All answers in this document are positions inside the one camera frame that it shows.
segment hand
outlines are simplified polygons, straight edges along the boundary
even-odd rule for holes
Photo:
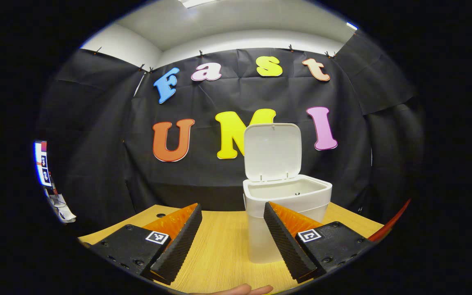
[[[267,285],[258,289],[251,290],[249,284],[241,284],[230,290],[219,291],[215,293],[191,293],[190,295],[264,295],[273,290],[272,286]]]

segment pink letter i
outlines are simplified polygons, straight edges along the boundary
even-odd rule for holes
[[[327,114],[329,110],[324,107],[312,107],[307,109],[307,114],[313,117],[314,127],[316,129],[316,143],[314,148],[321,150],[330,150],[338,146],[338,142],[334,140],[331,134],[331,127]]]

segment table surface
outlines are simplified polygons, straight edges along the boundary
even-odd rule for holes
[[[123,222],[79,239],[93,245],[125,224],[142,227],[157,220],[158,213],[169,214],[177,209],[154,205]],[[291,278],[283,261],[264,264],[249,261],[245,211],[202,211],[202,216],[202,224],[176,280],[171,286],[156,283],[184,293],[213,293],[247,283],[253,289],[270,284],[274,288],[273,294],[300,285]],[[342,222],[366,238],[383,226],[329,203],[322,223],[334,221]]]

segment white ceiling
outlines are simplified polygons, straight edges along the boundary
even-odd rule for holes
[[[239,30],[289,30],[345,43],[352,29],[346,19],[307,0],[218,0],[185,8],[159,0],[116,23],[165,51],[202,37]]]

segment white box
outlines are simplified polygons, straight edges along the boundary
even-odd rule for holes
[[[271,263],[281,260],[279,250],[263,218],[272,201],[322,222],[330,202],[331,183],[300,175],[302,136],[290,123],[250,125],[245,129],[243,198],[249,220],[249,260]]]

